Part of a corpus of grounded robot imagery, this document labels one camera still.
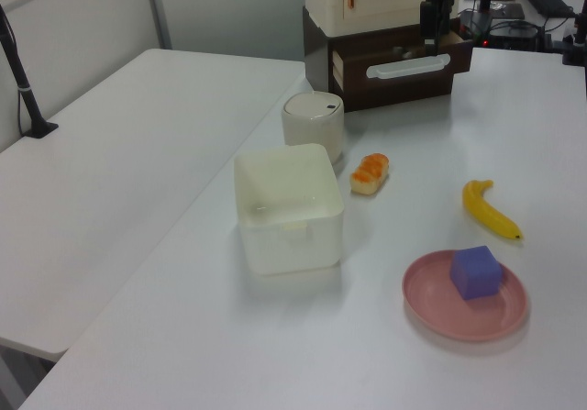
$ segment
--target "white plastic box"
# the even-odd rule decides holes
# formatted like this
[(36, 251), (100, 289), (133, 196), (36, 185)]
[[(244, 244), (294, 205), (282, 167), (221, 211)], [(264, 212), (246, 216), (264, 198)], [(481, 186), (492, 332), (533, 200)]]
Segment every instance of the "white plastic box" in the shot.
[(311, 270), (340, 260), (344, 204), (323, 146), (243, 153), (234, 173), (238, 226), (253, 271)]

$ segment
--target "yellow banana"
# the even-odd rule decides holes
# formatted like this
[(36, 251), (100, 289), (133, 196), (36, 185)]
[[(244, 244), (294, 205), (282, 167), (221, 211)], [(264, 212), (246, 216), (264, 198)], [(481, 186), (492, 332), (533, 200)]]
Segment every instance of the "yellow banana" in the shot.
[(505, 238), (522, 238), (522, 231), (509, 217), (493, 208), (483, 192), (493, 187), (493, 181), (469, 181), (462, 188), (462, 203), (469, 213), (493, 232)]

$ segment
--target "black stand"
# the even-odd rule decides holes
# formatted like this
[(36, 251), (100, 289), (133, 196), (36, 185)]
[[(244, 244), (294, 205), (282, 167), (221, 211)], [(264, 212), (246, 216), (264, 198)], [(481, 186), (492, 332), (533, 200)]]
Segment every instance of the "black stand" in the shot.
[(481, 0), (479, 11), (463, 11), (460, 23), (464, 32), (462, 37), (473, 40), (475, 46), (485, 46), (492, 27), (493, 15), (490, 9), (492, 0)]
[(12, 40), (10, 28), (8, 27), (6, 15), (2, 6), (0, 6), (0, 42), (2, 43), (2, 48), (8, 59), (8, 64), (10, 64), (10, 69), (12, 69), (12, 73), (17, 80), (18, 91), (22, 95), (22, 99), (25, 102), (28, 114), (30, 115), (30, 130), (23, 135), (25, 137), (41, 139), (55, 130), (58, 126), (57, 124), (45, 121), (40, 114), (35, 95), (33, 94), (33, 91), (30, 90), (27, 75), (22, 67), (20, 58), (18, 57), (17, 47)]

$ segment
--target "purple block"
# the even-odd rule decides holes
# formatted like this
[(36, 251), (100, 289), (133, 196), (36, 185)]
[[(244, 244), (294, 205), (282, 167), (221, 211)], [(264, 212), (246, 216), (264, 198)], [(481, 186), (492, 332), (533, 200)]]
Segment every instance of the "purple block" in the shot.
[(502, 266), (487, 247), (455, 251), (450, 279), (463, 300), (495, 295), (502, 281)]

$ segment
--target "white cylindrical container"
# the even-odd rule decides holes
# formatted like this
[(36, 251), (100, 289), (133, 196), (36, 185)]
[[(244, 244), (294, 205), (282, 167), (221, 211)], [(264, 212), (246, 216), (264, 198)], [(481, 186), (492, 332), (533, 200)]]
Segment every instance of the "white cylindrical container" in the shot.
[(342, 152), (345, 109), (338, 95), (307, 92), (283, 106), (283, 139), (288, 146), (320, 144), (334, 163)]

